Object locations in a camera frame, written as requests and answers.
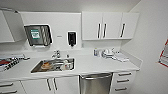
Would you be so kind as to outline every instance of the white cabinet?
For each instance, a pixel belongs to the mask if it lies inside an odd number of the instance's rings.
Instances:
[[[99,40],[102,29],[102,13],[82,12],[82,39]]]
[[[139,13],[82,12],[82,39],[131,39]]]
[[[82,12],[82,39],[118,38],[122,13]]]
[[[20,81],[0,83],[0,94],[26,94]]]
[[[103,13],[103,28],[101,39],[116,39],[120,29],[122,13]]]
[[[129,94],[136,71],[113,73],[110,94]]]
[[[55,94],[80,94],[79,76],[53,78]]]
[[[78,76],[21,81],[27,94],[79,94]]]
[[[27,94],[54,94],[51,79],[37,79],[21,81]]]
[[[131,39],[134,36],[139,13],[123,13],[119,32],[121,39]]]
[[[0,10],[0,43],[26,39],[21,15]]]

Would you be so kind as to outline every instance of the faucet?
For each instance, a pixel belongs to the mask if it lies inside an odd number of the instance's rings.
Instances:
[[[57,51],[54,51],[54,55],[52,55],[53,58],[60,58],[61,55],[60,55],[60,51],[57,50]]]

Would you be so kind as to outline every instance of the sink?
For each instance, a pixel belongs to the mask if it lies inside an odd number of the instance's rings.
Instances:
[[[42,65],[48,62],[51,66],[48,69],[43,69]],[[66,71],[74,69],[74,58],[68,59],[54,59],[54,60],[42,60],[40,61],[31,71],[31,73],[35,72],[49,72],[49,71]]]

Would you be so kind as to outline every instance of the white wall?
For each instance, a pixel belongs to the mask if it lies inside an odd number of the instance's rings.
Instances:
[[[130,94],[168,94],[168,68],[156,63],[168,36],[168,0],[141,0],[131,12],[140,12],[132,40],[121,49],[143,60]]]
[[[54,50],[72,50],[68,45],[67,32],[77,32],[77,45],[73,50],[81,48],[116,48],[120,49],[121,40],[82,41],[81,40],[81,13],[59,12],[21,12],[24,25],[48,24],[51,29],[53,43],[46,48],[29,46],[28,41],[0,44],[1,53],[48,52]]]

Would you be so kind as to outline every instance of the dishwasher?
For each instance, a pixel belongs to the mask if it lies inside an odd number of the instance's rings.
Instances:
[[[80,75],[80,94],[109,94],[112,73]]]

